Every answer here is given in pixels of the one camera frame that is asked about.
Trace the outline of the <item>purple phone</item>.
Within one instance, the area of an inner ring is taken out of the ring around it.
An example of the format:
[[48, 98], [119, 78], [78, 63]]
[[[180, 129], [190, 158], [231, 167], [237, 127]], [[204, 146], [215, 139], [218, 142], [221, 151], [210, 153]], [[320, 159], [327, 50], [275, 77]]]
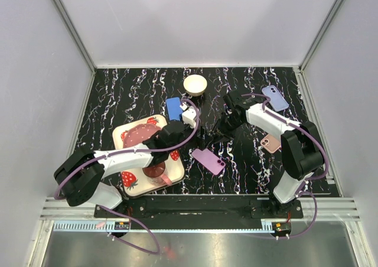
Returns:
[[209, 149], [195, 149], [191, 155], [213, 175], [219, 175], [226, 166], [225, 162]]

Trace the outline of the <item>black phone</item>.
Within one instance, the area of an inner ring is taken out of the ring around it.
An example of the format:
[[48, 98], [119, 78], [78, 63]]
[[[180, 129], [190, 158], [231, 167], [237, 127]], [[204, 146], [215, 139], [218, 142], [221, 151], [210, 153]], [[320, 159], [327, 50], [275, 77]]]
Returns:
[[212, 145], [226, 142], [230, 139], [230, 135], [222, 132], [219, 128], [213, 129], [212, 131], [207, 131], [204, 127], [201, 127], [199, 148], [201, 150], [205, 150]]

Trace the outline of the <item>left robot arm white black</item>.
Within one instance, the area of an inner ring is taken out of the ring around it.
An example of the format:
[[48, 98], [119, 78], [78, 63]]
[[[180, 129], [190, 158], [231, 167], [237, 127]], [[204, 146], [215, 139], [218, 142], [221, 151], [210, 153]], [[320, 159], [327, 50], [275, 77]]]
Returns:
[[171, 121], [146, 141], [124, 149], [93, 151], [88, 146], [80, 147], [55, 171], [58, 189], [54, 198], [65, 200], [70, 207], [84, 203], [104, 206], [114, 217], [122, 217], [127, 212], [127, 202], [117, 188], [102, 183], [102, 179], [165, 161], [170, 152], [198, 135], [198, 124], [192, 128], [182, 121]]

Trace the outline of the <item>lilac cased phone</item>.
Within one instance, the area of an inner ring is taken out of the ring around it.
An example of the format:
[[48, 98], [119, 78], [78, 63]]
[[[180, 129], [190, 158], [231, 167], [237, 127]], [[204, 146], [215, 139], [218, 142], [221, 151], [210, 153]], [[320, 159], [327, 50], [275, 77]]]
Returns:
[[270, 98], [270, 105], [276, 112], [281, 112], [289, 108], [288, 102], [274, 85], [262, 88], [262, 93]]

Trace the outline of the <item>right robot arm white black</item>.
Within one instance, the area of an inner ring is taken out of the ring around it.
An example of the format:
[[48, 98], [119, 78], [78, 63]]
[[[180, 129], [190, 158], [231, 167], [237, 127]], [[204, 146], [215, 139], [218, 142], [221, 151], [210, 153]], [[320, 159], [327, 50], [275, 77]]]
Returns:
[[214, 144], [232, 140], [240, 126], [249, 124], [280, 141], [284, 172], [264, 205], [269, 214], [279, 218], [305, 193], [304, 185], [325, 177], [330, 165], [314, 123], [288, 119], [267, 107], [268, 97], [258, 102], [259, 97], [256, 93], [242, 95], [237, 90], [225, 94], [228, 111], [214, 125], [211, 137]]

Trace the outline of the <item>pink phone case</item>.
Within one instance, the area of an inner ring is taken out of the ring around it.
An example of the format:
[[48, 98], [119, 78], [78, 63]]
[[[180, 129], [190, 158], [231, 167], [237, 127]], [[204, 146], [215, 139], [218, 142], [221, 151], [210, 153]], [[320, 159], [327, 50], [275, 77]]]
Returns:
[[281, 148], [281, 143], [271, 134], [266, 135], [260, 142], [261, 146], [270, 154], [274, 154]]

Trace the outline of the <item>blue phone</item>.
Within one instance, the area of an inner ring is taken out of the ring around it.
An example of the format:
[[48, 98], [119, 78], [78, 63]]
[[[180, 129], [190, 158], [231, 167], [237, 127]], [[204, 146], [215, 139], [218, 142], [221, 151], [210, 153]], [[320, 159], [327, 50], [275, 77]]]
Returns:
[[183, 110], [181, 108], [181, 101], [179, 97], [172, 97], [166, 99], [166, 107], [168, 117], [171, 121], [180, 121]]

